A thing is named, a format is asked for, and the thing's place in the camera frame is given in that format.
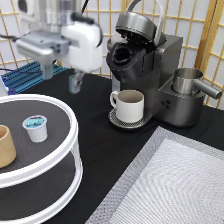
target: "mug handle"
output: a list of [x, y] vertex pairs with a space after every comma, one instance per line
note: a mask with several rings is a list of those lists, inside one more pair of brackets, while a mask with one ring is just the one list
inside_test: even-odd
[[117, 96], [119, 92], [117, 91], [114, 91], [110, 94], [110, 103], [111, 105], [116, 108], [116, 104], [114, 103], [114, 95]]

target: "table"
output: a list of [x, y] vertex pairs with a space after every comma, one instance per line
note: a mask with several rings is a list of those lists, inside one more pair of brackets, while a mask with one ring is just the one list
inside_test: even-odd
[[108, 120], [111, 80], [86, 75], [81, 92], [72, 95], [68, 92], [72, 74], [72, 70], [62, 72], [24, 92], [64, 101], [79, 123], [83, 179], [71, 202], [46, 224], [85, 223], [158, 126], [224, 150], [224, 111], [204, 106], [201, 120], [191, 128], [178, 129], [152, 120], [138, 131], [124, 132]]

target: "paper cup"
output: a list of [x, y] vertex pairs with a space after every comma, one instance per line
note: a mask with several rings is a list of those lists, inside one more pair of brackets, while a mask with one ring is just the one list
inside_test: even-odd
[[27, 130], [32, 142], [43, 142], [47, 139], [47, 118], [36, 115], [27, 118], [23, 122], [23, 127]]
[[16, 150], [8, 127], [0, 125], [0, 168], [8, 166], [16, 158]]

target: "tray rim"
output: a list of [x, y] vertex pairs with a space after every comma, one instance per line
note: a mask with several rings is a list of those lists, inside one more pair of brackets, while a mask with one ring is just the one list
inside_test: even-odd
[[21, 169], [0, 174], [0, 188], [23, 183], [48, 171], [58, 164], [72, 150], [72, 147], [78, 140], [78, 122], [73, 110], [67, 104], [56, 98], [38, 94], [21, 94], [0, 97], [0, 104], [20, 100], [43, 101], [60, 107], [69, 117], [70, 131], [61, 145], [43, 159]]

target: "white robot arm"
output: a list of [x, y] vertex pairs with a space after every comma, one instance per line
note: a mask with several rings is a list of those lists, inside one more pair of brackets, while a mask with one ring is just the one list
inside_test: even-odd
[[82, 77], [103, 63], [102, 30], [81, 16], [81, 0], [18, 0], [22, 37], [18, 51], [41, 64], [44, 79], [53, 76], [53, 61], [73, 67], [70, 91], [80, 90]]

